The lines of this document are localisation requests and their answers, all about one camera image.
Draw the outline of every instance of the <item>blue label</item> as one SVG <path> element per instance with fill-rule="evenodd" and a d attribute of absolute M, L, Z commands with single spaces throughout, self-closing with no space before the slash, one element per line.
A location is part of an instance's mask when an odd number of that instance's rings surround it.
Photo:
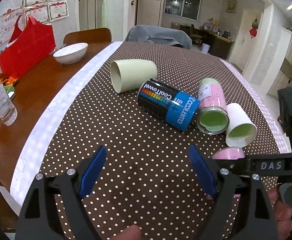
<path fill-rule="evenodd" d="M 200 101 L 184 92 L 179 92 L 167 111 L 165 121 L 178 129 L 187 130 Z"/>

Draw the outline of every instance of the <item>refrigerator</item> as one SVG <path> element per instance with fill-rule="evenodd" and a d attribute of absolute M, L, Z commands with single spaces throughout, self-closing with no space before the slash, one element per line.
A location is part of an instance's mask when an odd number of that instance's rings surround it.
<path fill-rule="evenodd" d="M 138 0 L 137 25 L 161 26 L 164 0 Z"/>

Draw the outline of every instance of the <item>white cup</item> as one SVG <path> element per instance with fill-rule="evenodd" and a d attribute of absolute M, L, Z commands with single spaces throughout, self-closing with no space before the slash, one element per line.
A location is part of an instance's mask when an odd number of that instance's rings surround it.
<path fill-rule="evenodd" d="M 140 88 L 148 79 L 156 79 L 157 74 L 155 63 L 149 60 L 115 60 L 110 64 L 110 79 L 116 93 Z"/>
<path fill-rule="evenodd" d="M 229 147 L 243 148 L 253 142 L 257 127 L 237 103 L 227 105 L 229 126 L 226 130 L 226 144 Z"/>

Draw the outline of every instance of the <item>red tote bag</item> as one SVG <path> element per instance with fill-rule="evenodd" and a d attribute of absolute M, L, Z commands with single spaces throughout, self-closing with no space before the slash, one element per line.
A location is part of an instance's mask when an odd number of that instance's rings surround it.
<path fill-rule="evenodd" d="M 22 15 L 17 18 L 9 41 L 15 42 L 0 53 L 3 73 L 13 78 L 22 77 L 56 47 L 52 25 L 42 24 L 33 16 L 26 15 L 27 23 L 21 31 L 18 22 Z"/>

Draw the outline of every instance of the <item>finger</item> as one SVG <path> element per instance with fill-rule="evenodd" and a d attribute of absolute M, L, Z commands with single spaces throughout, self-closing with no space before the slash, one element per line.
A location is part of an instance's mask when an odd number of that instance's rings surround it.
<path fill-rule="evenodd" d="M 292 214 L 292 208 L 288 204 L 283 204 L 280 200 L 277 200 L 273 206 L 273 212 L 277 220 L 287 220 Z"/>
<path fill-rule="evenodd" d="M 287 239 L 292 230 L 292 220 L 278 221 L 277 230 L 278 230 L 279 240 Z"/>
<path fill-rule="evenodd" d="M 139 226 L 132 225 L 126 228 L 123 232 L 111 238 L 111 240 L 140 240 L 142 231 Z"/>
<path fill-rule="evenodd" d="M 273 187 L 272 189 L 267 191 L 267 194 L 272 202 L 275 202 L 278 199 L 278 188 Z"/>

